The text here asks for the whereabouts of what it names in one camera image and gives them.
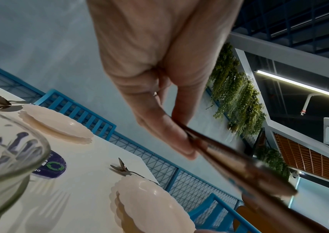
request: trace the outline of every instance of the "white table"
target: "white table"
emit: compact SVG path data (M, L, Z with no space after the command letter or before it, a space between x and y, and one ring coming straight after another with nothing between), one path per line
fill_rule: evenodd
M0 95L22 100L2 89ZM19 119L18 112L4 114ZM31 176L24 195L2 216L0 233L123 232L110 208L111 189L122 176L110 164L120 157L130 170L156 181L142 159L97 136L86 145L44 136L67 169L51 180Z

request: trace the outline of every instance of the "tongs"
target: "tongs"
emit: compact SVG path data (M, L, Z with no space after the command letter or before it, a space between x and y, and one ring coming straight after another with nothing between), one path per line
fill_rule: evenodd
M281 233L329 233L315 221L289 209L277 196L291 197L297 190L263 162L243 155L185 125L197 151L230 183L242 192L243 199L255 207L276 231Z

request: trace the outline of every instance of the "wooden lattice ceiling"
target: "wooden lattice ceiling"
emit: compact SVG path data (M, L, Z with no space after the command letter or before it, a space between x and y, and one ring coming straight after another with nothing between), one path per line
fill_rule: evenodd
M329 158L279 134L277 144L285 162L301 171L329 179Z

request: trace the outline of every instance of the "light blue wall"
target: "light blue wall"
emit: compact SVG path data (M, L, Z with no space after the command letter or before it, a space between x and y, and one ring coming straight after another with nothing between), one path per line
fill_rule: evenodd
M117 131L218 188L240 197L202 157L189 162L139 127L105 75L84 0L0 0L0 68L47 92L55 88L117 125ZM164 104L171 113L176 88ZM227 120L212 117L209 96L189 126L238 151L239 137L227 141Z
M329 188L301 179L291 208L329 229Z

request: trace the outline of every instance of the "purple sticker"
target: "purple sticker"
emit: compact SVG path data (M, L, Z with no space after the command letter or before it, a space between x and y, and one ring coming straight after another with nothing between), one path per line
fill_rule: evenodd
M49 158L33 174L49 179L57 178L65 172L66 161L56 152L51 151Z

